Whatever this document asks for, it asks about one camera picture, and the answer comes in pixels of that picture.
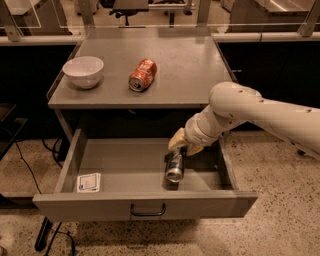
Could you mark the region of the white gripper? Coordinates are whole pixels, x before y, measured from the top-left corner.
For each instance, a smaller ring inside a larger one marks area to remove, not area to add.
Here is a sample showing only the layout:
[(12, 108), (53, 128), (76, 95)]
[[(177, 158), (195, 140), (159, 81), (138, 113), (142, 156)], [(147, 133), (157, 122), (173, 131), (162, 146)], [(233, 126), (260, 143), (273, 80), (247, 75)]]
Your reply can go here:
[(169, 140), (168, 149), (176, 150), (187, 147), (187, 156), (195, 155), (203, 150), (203, 147), (212, 145), (226, 131), (240, 125), (239, 120), (232, 120), (217, 115), (210, 106), (193, 115)]

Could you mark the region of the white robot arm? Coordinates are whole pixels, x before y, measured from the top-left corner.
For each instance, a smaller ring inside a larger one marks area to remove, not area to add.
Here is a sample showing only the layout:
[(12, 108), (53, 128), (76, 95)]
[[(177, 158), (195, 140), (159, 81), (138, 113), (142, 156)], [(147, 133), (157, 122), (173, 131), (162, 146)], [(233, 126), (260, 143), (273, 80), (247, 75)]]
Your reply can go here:
[(265, 99), (258, 91), (229, 81), (213, 86), (208, 106), (174, 134), (168, 148), (186, 147), (194, 155), (245, 122), (320, 158), (320, 109)]

